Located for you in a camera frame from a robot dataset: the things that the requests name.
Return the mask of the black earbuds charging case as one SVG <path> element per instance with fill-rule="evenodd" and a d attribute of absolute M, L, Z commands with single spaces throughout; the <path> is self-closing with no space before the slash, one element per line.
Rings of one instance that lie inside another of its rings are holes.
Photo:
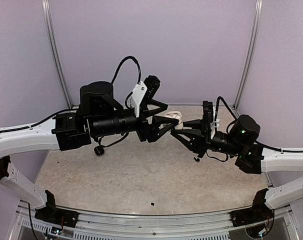
<path fill-rule="evenodd" d="M 105 150 L 102 146 L 98 145 L 94 148 L 94 153 L 96 154 L 96 156 L 100 157 L 105 154 Z"/>

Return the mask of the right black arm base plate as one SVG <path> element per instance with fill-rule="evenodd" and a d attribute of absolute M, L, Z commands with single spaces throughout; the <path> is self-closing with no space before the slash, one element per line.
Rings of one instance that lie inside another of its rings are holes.
<path fill-rule="evenodd" d="M 250 207 L 230 212 L 233 227 L 254 224 L 275 216 L 274 210 L 266 206 L 267 191 L 267 188 L 259 190 Z"/>

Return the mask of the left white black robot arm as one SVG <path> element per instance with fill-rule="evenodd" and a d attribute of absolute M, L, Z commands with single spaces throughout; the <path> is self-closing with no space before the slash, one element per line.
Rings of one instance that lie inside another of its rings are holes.
<path fill-rule="evenodd" d="M 155 142 L 179 124 L 160 116 L 167 105 L 153 99 L 160 82 L 139 82 L 132 91 L 134 107 L 125 109 L 114 99 L 111 82 L 97 81 L 80 88 L 77 110 L 61 110 L 25 126 L 0 127 L 0 184 L 55 223 L 62 217 L 55 197 L 40 190 L 11 163 L 10 156 L 38 150 L 68 151 L 98 142 L 101 137 L 136 132 L 140 141 Z"/>

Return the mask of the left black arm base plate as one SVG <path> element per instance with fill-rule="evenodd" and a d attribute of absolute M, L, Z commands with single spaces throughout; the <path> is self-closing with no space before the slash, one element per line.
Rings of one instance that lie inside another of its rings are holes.
<path fill-rule="evenodd" d="M 45 190 L 44 193 L 46 196 L 45 206 L 35 210 L 35 218 L 60 225 L 61 227 L 75 228 L 79 213 L 73 210 L 58 208 L 55 196 L 48 190 Z"/>

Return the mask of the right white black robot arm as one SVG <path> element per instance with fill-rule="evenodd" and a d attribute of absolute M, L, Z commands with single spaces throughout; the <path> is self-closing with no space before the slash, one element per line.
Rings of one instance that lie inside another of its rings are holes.
<path fill-rule="evenodd" d="M 258 142 L 261 127 L 247 114 L 235 116 L 234 120 L 221 132 L 217 127 L 219 102 L 202 103 L 201 119 L 183 122 L 182 129 L 172 129 L 171 135 L 188 150 L 202 158 L 208 151 L 236 158 L 235 165 L 246 174 L 269 172 L 302 172 L 303 148 L 272 147 Z M 266 215 L 267 209 L 274 210 L 303 198 L 303 176 L 274 188 L 258 191 L 247 218 L 258 222 Z"/>

